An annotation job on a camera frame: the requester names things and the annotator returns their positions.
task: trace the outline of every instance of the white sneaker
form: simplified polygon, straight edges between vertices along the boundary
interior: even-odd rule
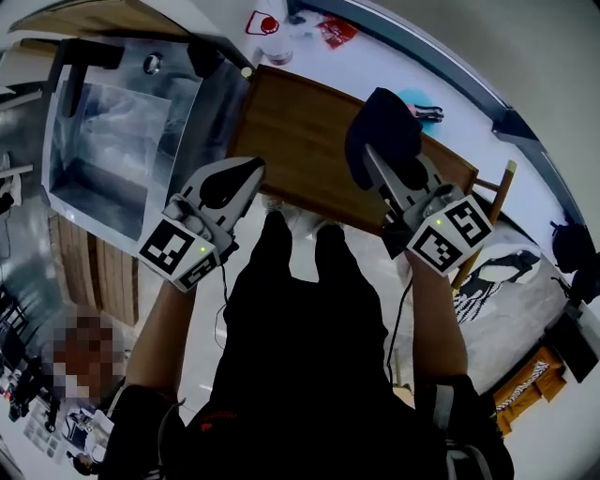
[[[21,205],[21,176],[20,175],[12,175],[12,180],[10,182],[10,196],[14,201],[12,206]]]
[[[267,215],[271,212],[281,212],[283,210],[283,201],[268,195],[262,195],[262,206]]]
[[[316,239],[319,230],[327,225],[338,225],[340,228],[344,228],[343,223],[330,220],[313,212],[303,211],[295,224],[294,234],[296,238],[308,238],[312,236]]]
[[[5,152],[2,154],[2,160],[0,160],[0,172],[8,170],[10,168],[10,153]]]

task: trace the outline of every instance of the sink basin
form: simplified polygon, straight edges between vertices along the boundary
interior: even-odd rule
[[[123,47],[123,56],[113,69],[60,67],[50,93],[42,185],[52,209],[135,255],[144,229],[152,228],[144,220],[162,211],[198,168],[225,158],[248,82],[231,62],[215,64],[210,52],[192,45],[89,41]],[[157,60],[153,68],[149,58]],[[82,77],[80,95],[69,88],[75,76]]]
[[[56,115],[51,194],[137,241],[170,106],[164,98],[85,83],[75,115]]]

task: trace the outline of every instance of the person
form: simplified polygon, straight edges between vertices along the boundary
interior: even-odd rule
[[[15,387],[8,413],[10,420],[15,422],[19,418],[27,416],[29,404],[39,395],[43,386],[44,377],[41,372],[41,357],[35,356],[27,363],[27,367]]]
[[[98,478],[512,478],[499,430],[467,376],[448,280],[407,253],[413,410],[385,375],[380,300],[342,228],[325,222],[316,232],[317,283],[291,276],[291,253],[292,234],[272,209],[223,313],[227,342],[210,400],[187,426],[177,391],[195,295],[162,286],[112,406]]]

